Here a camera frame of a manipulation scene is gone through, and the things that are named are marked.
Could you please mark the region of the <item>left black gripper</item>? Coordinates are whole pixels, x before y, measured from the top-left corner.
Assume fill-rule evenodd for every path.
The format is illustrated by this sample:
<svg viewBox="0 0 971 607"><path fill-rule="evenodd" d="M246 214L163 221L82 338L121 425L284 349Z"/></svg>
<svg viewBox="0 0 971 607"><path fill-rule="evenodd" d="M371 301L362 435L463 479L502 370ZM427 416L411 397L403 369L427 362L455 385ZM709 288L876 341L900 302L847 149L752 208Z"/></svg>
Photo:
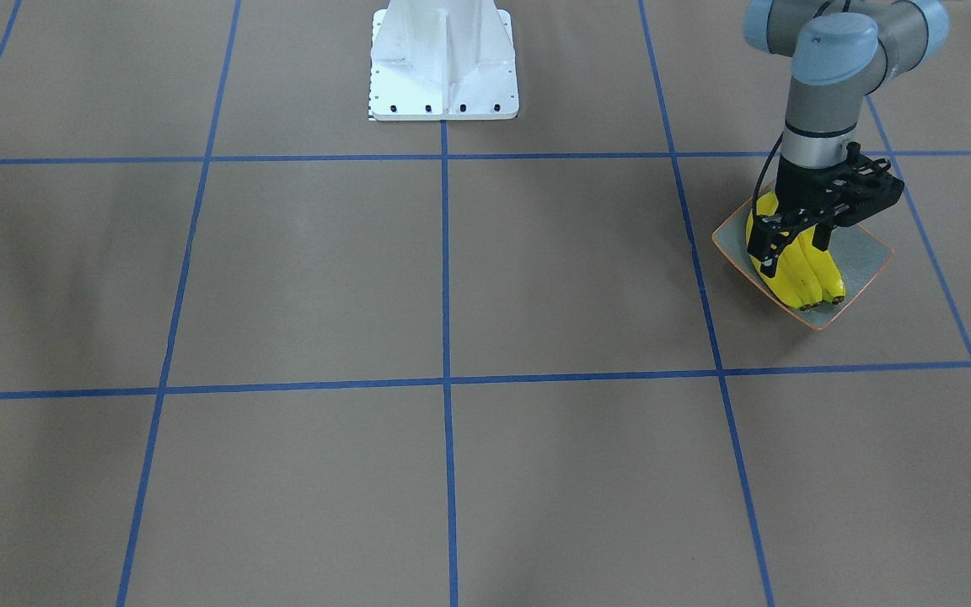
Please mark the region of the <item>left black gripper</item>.
<svg viewBox="0 0 971 607"><path fill-rule="evenodd" d="M745 211L745 252L758 259L766 276L775 275L779 256L810 228L812 247L829 249L834 222L850 219L850 207L841 202L840 186L834 183L848 183L851 172L846 161L826 168L806 168L782 155L774 185L777 207L748 207ZM833 218L820 211L833 212Z"/></svg>

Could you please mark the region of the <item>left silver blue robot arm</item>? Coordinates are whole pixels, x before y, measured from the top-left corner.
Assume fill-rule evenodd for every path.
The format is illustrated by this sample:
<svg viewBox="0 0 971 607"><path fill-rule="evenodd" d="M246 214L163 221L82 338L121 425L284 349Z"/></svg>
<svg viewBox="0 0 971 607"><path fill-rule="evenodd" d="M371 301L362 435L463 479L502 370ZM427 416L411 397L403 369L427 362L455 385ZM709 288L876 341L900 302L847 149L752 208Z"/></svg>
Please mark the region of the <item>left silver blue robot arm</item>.
<svg viewBox="0 0 971 607"><path fill-rule="evenodd" d="M837 228L898 203L903 181L853 138L861 105L880 86L944 46L949 14L939 1L753 1L743 33L756 50L786 56L791 81L772 212L750 211L747 252L774 277L802 232L824 252Z"/></svg>

